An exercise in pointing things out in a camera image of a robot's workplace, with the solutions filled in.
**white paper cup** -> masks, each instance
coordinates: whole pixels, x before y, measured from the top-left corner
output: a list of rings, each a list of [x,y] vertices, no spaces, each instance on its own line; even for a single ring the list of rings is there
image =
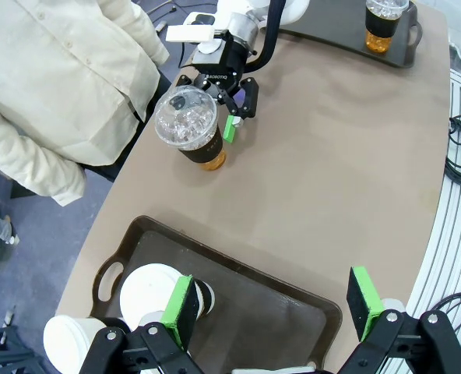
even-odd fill
[[[125,279],[120,291],[120,309],[130,330],[135,330],[146,314],[166,309],[181,276],[173,267],[150,263],[135,269]]]
[[[127,277],[120,291],[120,309],[131,331],[160,321],[179,277],[182,274],[178,270],[162,263],[141,266]],[[215,294],[207,283],[195,281],[199,319],[213,309]]]
[[[78,374],[97,331],[106,325],[95,318],[56,316],[44,328],[44,349],[62,374]]]

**striped white surface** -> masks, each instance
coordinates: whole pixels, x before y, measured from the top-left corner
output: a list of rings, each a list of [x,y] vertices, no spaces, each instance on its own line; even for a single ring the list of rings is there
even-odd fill
[[[461,75],[454,70],[450,72],[450,89],[451,116],[461,115]],[[461,147],[449,144],[449,157],[461,164]],[[436,302],[456,292],[461,292],[461,187],[444,177],[435,224],[407,312],[419,317]],[[450,312],[449,318],[456,328],[461,323],[461,306]],[[461,327],[458,338],[461,343]],[[405,374],[410,371],[404,360],[393,359],[381,372]]]

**brown drink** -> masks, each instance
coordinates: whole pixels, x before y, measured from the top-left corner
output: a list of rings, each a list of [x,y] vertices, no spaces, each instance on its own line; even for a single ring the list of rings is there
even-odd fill
[[[409,0],[366,0],[365,45],[373,52],[389,50],[402,13]]]

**beige table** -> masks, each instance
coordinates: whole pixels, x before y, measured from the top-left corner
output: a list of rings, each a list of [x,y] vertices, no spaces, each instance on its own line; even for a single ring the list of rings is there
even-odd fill
[[[442,185],[449,114],[445,17],[419,7],[412,69],[281,36],[219,171],[140,137],[87,237],[58,313],[87,316],[93,278],[128,225],[147,215],[255,268],[336,302],[343,325],[326,368],[357,343],[345,301],[350,266],[406,302]],[[222,121],[226,114],[222,110]]]

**shirt sleeve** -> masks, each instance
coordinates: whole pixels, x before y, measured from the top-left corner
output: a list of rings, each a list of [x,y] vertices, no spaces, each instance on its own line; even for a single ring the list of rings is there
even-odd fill
[[[170,56],[154,30],[153,23],[140,6],[131,0],[97,0],[105,17],[129,34],[157,65]]]
[[[83,196],[82,168],[21,136],[0,115],[0,171],[41,196],[64,206]]]

